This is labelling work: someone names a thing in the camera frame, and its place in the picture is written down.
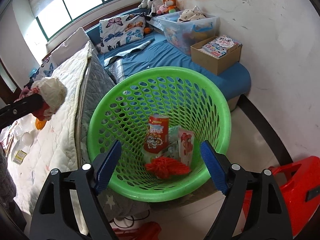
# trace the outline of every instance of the blue bin handle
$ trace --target blue bin handle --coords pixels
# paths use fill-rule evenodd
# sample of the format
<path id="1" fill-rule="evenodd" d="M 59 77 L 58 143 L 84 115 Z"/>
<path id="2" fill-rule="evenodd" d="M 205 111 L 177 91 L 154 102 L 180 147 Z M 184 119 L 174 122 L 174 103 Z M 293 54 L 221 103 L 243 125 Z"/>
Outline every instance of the blue bin handle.
<path id="1" fill-rule="evenodd" d="M 197 32 L 197 33 L 207 32 L 207 31 L 213 29 L 212 23 L 210 23 L 210 25 L 211 25 L 211 27 L 200 28 L 200 29 L 198 29 L 198 30 L 196 30 L 196 25 L 193 25 L 192 29 L 193 29 L 195 32 Z"/>

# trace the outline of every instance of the blue headboard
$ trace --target blue headboard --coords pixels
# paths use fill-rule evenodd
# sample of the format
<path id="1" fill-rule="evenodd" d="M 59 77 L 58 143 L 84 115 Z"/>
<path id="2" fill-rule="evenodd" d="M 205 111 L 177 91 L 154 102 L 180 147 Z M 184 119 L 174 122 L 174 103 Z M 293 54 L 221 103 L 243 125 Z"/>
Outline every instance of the blue headboard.
<path id="1" fill-rule="evenodd" d="M 132 13 L 143 13 L 143 12 L 147 13 L 148 9 L 135 8 L 130 11 L 120 13 L 119 15 L 126 15 L 126 14 L 132 14 Z M 95 46 L 100 43 L 99 24 L 97 24 L 97 25 L 93 26 L 92 28 L 90 28 L 89 30 L 87 30 L 86 33 Z"/>

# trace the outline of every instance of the orange butterfly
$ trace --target orange butterfly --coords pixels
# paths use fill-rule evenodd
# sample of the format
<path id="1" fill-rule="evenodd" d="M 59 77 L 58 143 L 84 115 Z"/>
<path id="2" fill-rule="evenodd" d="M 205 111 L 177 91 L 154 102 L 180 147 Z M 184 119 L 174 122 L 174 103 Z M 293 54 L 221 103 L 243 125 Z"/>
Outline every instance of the orange butterfly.
<path id="1" fill-rule="evenodd" d="M 126 30 L 125 30 L 125 32 L 127 32 L 127 31 L 129 31 L 129 30 L 131 30 L 131 29 L 133 29 L 133 28 L 135 28 L 135 27 L 140 27 L 140 28 L 142 28 L 142 27 L 143 27 L 143 22 L 137 22 L 137 23 L 135 23 L 135 24 L 129 23 L 129 24 L 128 24 L 128 27 L 127 27 Z"/>

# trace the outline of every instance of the bed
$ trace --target bed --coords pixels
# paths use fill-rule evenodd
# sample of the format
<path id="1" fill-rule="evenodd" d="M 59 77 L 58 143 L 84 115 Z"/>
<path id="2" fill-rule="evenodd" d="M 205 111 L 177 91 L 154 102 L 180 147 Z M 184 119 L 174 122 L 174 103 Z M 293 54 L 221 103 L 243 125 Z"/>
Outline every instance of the bed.
<path id="1" fill-rule="evenodd" d="M 144 11 L 134 9 L 122 15 Z M 90 28 L 86 33 L 90 38 L 86 46 L 52 73 L 52 76 L 58 77 L 68 88 L 65 103 L 52 117 L 50 125 L 46 125 L 39 132 L 37 142 L 22 164 L 19 166 L 8 162 L 8 170 L 17 186 L 15 201 L 22 211 L 29 214 L 33 212 L 40 190 L 51 169 L 71 171 L 90 162 L 86 146 L 89 122 L 96 106 L 115 83 L 148 68 L 185 67 L 196 70 L 212 80 L 226 97 L 230 109 L 234 109 L 238 97 L 250 89 L 250 75 L 240 63 L 216 76 L 193 63 L 189 56 L 170 45 L 162 33 L 153 31 L 139 41 L 98 55 L 93 52 L 92 44 L 96 46 L 100 43 L 99 25 Z M 88 231 L 76 192 L 71 194 L 79 229 L 86 234 Z M 119 216 L 149 208 L 147 203 L 129 200 L 110 189 L 99 196 L 99 201 L 106 214 L 112 210 Z"/>

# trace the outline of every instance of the red snack canister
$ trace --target red snack canister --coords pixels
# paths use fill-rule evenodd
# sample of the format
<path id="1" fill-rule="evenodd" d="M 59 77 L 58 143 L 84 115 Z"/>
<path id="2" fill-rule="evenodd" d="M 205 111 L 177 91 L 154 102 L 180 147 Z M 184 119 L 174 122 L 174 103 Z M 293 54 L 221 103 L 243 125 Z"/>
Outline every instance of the red snack canister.
<path id="1" fill-rule="evenodd" d="M 161 114 L 151 115 L 143 148 L 147 152 L 158 154 L 169 146 L 168 134 L 169 117 Z"/>

